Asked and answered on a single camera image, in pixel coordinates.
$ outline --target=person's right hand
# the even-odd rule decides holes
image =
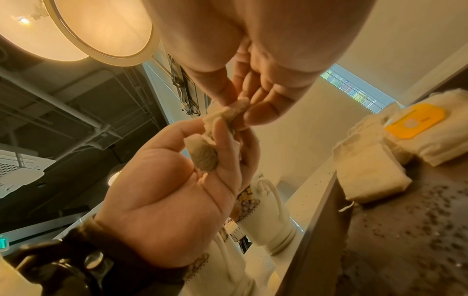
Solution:
[[[167,53],[247,125],[285,114],[349,47],[374,0],[144,0]],[[234,77],[226,64],[234,57]]]

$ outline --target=lamp rim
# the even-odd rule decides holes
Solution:
[[[119,67],[136,66],[149,60],[159,46],[160,35],[159,32],[155,29],[153,22],[151,22],[151,34],[148,42],[142,50],[136,54],[126,57],[108,55],[85,43],[69,28],[69,26],[66,24],[66,21],[60,15],[54,0],[43,1],[52,21],[65,35],[65,37],[82,52],[105,64]]]

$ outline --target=ceiling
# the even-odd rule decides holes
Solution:
[[[399,100],[468,44],[467,15],[467,0],[379,0],[338,64]]]
[[[127,162],[166,121],[138,67],[118,68],[91,58],[76,62],[42,60],[0,38],[0,67],[21,77],[85,115],[108,123],[123,139],[95,138],[104,148],[80,148],[46,169],[41,179],[0,199],[0,233],[26,220],[44,220],[67,209],[103,200],[112,167]],[[36,96],[0,79],[0,143],[54,158],[93,128]]]

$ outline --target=ceramic cup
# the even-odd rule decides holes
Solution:
[[[255,244],[270,255],[284,250],[293,240],[296,228],[275,186],[263,175],[256,176],[238,197],[231,218]]]
[[[243,254],[223,228],[189,266],[182,292],[185,296],[248,296],[255,281],[245,267]]]

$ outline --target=beige wall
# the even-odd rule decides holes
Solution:
[[[259,170],[297,189],[331,155],[350,127],[371,112],[323,79],[284,117],[255,128]]]
[[[399,100],[468,42],[467,0],[378,0],[338,64]]]

